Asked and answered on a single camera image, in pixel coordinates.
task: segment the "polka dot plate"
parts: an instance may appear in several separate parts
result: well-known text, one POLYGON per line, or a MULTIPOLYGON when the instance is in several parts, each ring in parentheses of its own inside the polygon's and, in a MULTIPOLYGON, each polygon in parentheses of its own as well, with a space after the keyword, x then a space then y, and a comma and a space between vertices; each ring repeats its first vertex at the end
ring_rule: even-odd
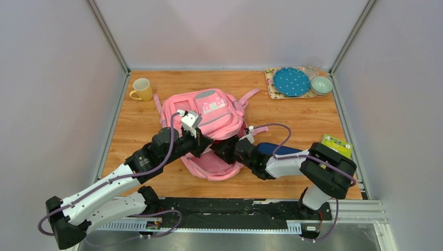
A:
POLYGON ((309 77, 296 68, 282 68, 275 72, 274 86, 286 96, 298 97, 309 91, 309 77))

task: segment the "pink backpack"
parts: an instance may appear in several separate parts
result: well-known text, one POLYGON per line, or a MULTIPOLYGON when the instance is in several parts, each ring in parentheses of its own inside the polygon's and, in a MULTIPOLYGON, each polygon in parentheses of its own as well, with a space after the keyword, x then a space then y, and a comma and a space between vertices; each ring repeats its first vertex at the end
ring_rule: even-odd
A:
MULTIPOLYGON (((258 92, 259 89, 254 89, 237 100, 233 95, 226 94, 220 89, 206 89, 174 95, 165 100, 163 107, 157 94, 154 94, 154 102, 160 113, 160 123, 163 127, 173 126, 181 132, 181 117, 176 116, 171 126, 169 120, 172 114, 177 110, 193 110, 202 116, 198 127, 205 136, 214 140, 225 140, 234 135, 239 135, 239 137, 244 135, 246 128, 244 110, 248 106, 247 100, 258 92)), ((259 128, 254 132, 267 130, 267 128, 259 128)), ((191 174, 212 181, 228 179, 243 167, 238 162, 227 164, 209 148, 200 158, 189 153, 181 157, 181 160, 191 174)))

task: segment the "mint bowl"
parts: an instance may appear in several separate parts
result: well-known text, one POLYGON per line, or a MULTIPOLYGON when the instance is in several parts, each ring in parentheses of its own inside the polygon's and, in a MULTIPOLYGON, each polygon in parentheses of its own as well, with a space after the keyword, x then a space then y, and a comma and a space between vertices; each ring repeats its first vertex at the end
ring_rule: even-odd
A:
POLYGON ((327 77, 317 76, 311 79, 311 90, 319 96, 330 93, 332 88, 332 82, 327 77))

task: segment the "mug handle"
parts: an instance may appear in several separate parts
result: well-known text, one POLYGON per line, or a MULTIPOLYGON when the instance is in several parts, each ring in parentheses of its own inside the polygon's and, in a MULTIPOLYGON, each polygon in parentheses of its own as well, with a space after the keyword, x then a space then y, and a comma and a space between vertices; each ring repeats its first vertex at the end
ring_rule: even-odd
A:
POLYGON ((142 100, 141 98, 137 98, 137 97, 133 97, 132 95, 134 94, 134 93, 136 93, 137 91, 136 90, 132 90, 130 93, 129 93, 129 96, 132 98, 132 99, 135 99, 135 100, 142 100))

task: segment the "wooden tabletop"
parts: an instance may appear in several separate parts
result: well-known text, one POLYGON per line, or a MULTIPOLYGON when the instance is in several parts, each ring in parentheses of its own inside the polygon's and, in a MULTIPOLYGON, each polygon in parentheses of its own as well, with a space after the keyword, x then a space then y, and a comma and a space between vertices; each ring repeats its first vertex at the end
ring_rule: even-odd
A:
MULTIPOLYGON (((174 94, 207 88, 219 88, 237 99, 254 88, 260 92, 249 99, 246 123, 259 126, 280 122, 292 129, 292 137, 285 144, 308 149, 319 142, 325 133, 344 139, 332 94, 320 98, 271 99, 267 93, 263 71, 134 71, 126 91, 120 116, 115 127, 102 177, 110 174, 125 159, 151 141, 161 126, 154 101, 137 101, 129 97, 132 84, 147 78, 160 101, 174 94)), ((256 143, 280 144, 287 130, 270 127, 269 132, 255 136, 256 143)), ((231 179, 208 181, 197 178, 181 160, 165 166, 164 172, 144 185, 152 186, 160 197, 265 198, 296 199, 312 183, 304 176, 286 176, 276 180, 260 180, 244 167, 231 179)), ((136 189, 125 192, 129 195, 136 189)), ((349 189, 347 199, 361 199, 357 186, 349 189)))

